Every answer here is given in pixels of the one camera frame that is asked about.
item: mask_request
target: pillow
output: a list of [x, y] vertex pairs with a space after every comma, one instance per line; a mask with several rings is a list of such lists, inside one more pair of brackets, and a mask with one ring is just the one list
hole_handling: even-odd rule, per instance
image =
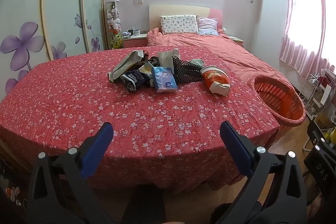
[[206, 18], [197, 15], [198, 31], [200, 35], [218, 35], [217, 18]]
[[195, 15], [161, 16], [161, 29], [163, 34], [195, 33], [198, 27]]
[[217, 30], [208, 28], [198, 28], [198, 34], [200, 35], [219, 35]]

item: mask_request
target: orange cup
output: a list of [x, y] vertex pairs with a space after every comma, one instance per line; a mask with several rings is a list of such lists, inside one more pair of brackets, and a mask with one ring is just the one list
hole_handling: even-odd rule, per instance
[[226, 72], [215, 66], [201, 69], [205, 85], [212, 93], [228, 96], [230, 92], [230, 80]]

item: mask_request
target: blue gripper pad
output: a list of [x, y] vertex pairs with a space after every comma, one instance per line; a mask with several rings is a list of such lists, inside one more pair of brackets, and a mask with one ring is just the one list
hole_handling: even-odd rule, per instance
[[239, 172], [248, 178], [252, 177], [254, 172], [252, 168], [253, 158], [239, 139], [239, 134], [228, 121], [222, 122], [220, 125], [220, 137], [237, 165]]
[[113, 139], [113, 127], [105, 122], [94, 137], [93, 143], [81, 158], [81, 175], [84, 179], [93, 176]]

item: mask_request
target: red floral bedspread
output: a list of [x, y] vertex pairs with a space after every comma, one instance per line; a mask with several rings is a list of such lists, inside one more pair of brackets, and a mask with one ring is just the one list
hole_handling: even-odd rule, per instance
[[[150, 56], [173, 47], [143, 47]], [[90, 178], [99, 188], [152, 182], [177, 193], [203, 181], [213, 189], [232, 182], [238, 170], [219, 136], [229, 120], [255, 144], [268, 146], [278, 123], [247, 85], [205, 47], [180, 46], [181, 59], [202, 58], [228, 72], [228, 97], [214, 95], [201, 82], [180, 85], [176, 93], [154, 88], [129, 93], [107, 73], [132, 48], [94, 52], [36, 66], [0, 104], [1, 138], [31, 165], [79, 146], [103, 122], [114, 127], [113, 142]]]

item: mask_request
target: plush toy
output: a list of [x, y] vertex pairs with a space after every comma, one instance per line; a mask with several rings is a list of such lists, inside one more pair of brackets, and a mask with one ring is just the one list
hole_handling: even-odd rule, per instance
[[109, 29], [112, 32], [114, 32], [115, 34], [121, 32], [119, 11], [115, 5], [115, 2], [113, 2], [110, 6], [110, 9], [108, 9], [107, 19]]
[[121, 39], [121, 35], [120, 34], [116, 34], [113, 37], [113, 40], [112, 40], [112, 46], [113, 46], [113, 48], [115, 48], [115, 49], [120, 48], [122, 42], [123, 42], [123, 40]]

